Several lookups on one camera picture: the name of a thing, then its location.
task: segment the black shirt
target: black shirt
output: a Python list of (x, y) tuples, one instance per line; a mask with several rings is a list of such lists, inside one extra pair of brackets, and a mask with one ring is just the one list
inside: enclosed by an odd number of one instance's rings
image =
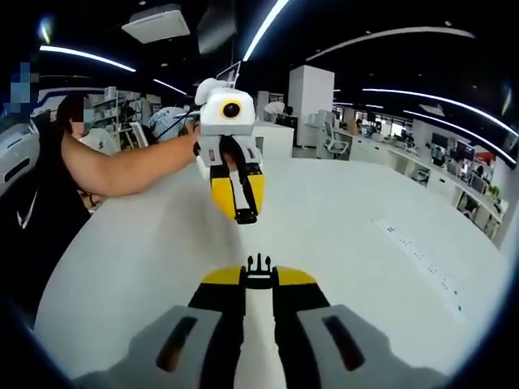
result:
[(63, 131), (51, 123), (38, 130), (41, 150), (34, 170), (0, 200), (2, 283), (29, 313), (36, 313), (59, 259), (90, 217), (63, 162)]

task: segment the camera lens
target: camera lens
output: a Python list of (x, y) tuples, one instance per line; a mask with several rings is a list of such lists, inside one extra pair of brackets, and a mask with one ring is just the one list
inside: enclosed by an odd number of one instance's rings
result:
[(236, 118), (240, 114), (240, 106), (236, 103), (229, 103), (224, 107), (226, 118)]

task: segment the black ceiling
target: black ceiling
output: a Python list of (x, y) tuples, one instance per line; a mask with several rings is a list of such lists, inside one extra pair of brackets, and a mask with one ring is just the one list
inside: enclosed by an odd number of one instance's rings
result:
[[(60, 2), (47, 6), (54, 17), (51, 45), (104, 56), (137, 69), (122, 71), (102, 63), (57, 53), (41, 53), (42, 75), (81, 75), (64, 79), (44, 77), (43, 88), (72, 85), (115, 84), (120, 88), (159, 94), (176, 93), (151, 81), (154, 78), (194, 94), (194, 83), (215, 75), (241, 59), (257, 29), (277, 0), (235, 0), (238, 32), (210, 55), (200, 55), (196, 27), (209, 6), (232, 0), (177, 0), (191, 30), (191, 36), (148, 45), (121, 30), (132, 14), (168, 3), (147, 0), (92, 0)], [(476, 2), (437, 0), (346, 1), (291, 0), (258, 44), (251, 60), (244, 64), (238, 86), (258, 90), (288, 91), (289, 72), (308, 64), (336, 73), (337, 101), (376, 104), (401, 114), (402, 108), (418, 103), (383, 94), (366, 94), (362, 88), (395, 88), (429, 93), (477, 107), (508, 125), (519, 125), (519, 56), (513, 5), (502, 0), (478, 5)], [(45, 13), (34, 11), (35, 20)], [(14, 15), (27, 18), (24, 13)], [(438, 33), (414, 33), (364, 41), (327, 53), (313, 61), (306, 58), (343, 41), (406, 27), (458, 28), (475, 39)], [(507, 95), (511, 101), (503, 110)], [(476, 115), (442, 105), (449, 120), (459, 125), (488, 127), (491, 123)]]

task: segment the white round table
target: white round table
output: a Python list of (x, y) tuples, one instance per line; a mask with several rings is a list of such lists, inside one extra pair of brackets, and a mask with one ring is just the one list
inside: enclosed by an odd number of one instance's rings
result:
[[(192, 165), (145, 193), (111, 199), (83, 227), (47, 284), (35, 333), (72, 378), (122, 360), (135, 334), (190, 301), (217, 268), (249, 254), (317, 279), (382, 331), (413, 367), (452, 374), (487, 330), (511, 266), (465, 219), (382, 165), (266, 160), (263, 211), (253, 225), (221, 214)], [(373, 220), (390, 220), (463, 291), (467, 323)]]

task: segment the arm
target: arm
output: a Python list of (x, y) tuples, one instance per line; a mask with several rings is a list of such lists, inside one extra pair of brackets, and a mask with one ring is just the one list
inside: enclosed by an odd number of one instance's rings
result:
[(83, 190), (115, 197), (145, 190), (164, 176), (183, 169), (195, 159), (195, 142), (196, 134), (189, 134), (150, 147), (107, 156), (65, 133), (62, 158)]

